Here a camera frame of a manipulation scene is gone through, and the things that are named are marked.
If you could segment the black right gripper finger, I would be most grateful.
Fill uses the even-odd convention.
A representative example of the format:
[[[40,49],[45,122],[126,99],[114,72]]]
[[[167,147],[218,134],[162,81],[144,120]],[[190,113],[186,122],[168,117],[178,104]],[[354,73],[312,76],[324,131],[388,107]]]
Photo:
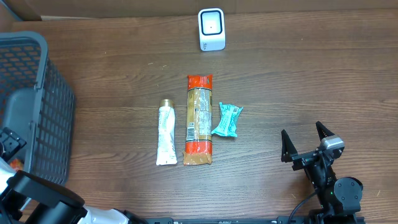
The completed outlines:
[[[297,150],[293,145],[292,141],[290,140],[289,135],[287,134],[286,130],[281,131],[282,137],[282,152],[281,152],[281,161],[282,162],[292,162],[293,157],[296,156]]]
[[[318,132],[318,136],[319,136],[320,140],[335,135],[326,126],[324,126],[320,121],[317,121],[315,123],[315,125],[317,127],[317,132]]]

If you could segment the orange pasta package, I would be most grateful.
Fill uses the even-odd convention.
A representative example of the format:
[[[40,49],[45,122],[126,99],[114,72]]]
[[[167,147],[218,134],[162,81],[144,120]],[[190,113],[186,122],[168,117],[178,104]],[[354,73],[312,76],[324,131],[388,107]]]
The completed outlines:
[[[189,75],[187,90],[187,122],[183,163],[212,163],[212,93],[213,76]]]

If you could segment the small orange snack packet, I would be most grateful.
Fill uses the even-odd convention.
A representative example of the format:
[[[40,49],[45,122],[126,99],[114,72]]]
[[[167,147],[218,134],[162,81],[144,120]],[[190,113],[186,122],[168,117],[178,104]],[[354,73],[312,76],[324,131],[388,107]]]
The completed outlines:
[[[24,163],[20,159],[14,159],[9,165],[15,171],[24,169]]]

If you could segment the teal snack bar wrapper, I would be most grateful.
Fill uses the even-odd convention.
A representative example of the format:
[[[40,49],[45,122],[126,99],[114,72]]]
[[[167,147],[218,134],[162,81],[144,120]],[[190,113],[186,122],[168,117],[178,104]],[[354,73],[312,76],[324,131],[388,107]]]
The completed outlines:
[[[232,137],[236,138],[237,121],[241,114],[243,107],[235,105],[226,105],[219,102],[220,106],[220,122],[217,127],[212,130],[212,134],[219,135],[221,137]]]

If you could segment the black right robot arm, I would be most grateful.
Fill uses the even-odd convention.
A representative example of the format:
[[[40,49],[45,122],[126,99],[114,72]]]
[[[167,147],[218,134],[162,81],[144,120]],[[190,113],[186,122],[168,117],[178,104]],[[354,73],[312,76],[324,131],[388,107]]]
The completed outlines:
[[[292,169],[304,170],[312,183],[314,193],[302,200],[283,223],[364,223],[361,211],[363,184],[354,177],[337,178],[332,169],[334,161],[341,157],[345,143],[339,135],[316,122],[320,145],[312,152],[299,154],[286,130],[281,131],[281,161],[292,163]],[[316,196],[321,208],[309,211],[307,216],[297,217],[298,209]]]

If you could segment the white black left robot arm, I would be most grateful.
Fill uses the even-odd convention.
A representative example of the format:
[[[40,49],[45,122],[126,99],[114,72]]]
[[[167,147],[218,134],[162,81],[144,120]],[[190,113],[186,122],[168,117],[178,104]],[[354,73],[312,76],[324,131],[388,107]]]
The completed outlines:
[[[101,210],[85,205],[76,193],[23,170],[14,170],[11,159],[26,141],[9,128],[1,130],[1,223],[19,223],[30,199],[39,204],[27,223],[146,223],[124,210]]]

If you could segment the white tube gold cap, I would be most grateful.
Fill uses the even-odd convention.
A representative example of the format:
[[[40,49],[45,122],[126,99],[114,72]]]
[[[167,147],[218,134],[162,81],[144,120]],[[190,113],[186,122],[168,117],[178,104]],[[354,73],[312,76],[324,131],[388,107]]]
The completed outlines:
[[[158,113],[157,166],[175,165],[175,110],[170,99],[160,101]]]

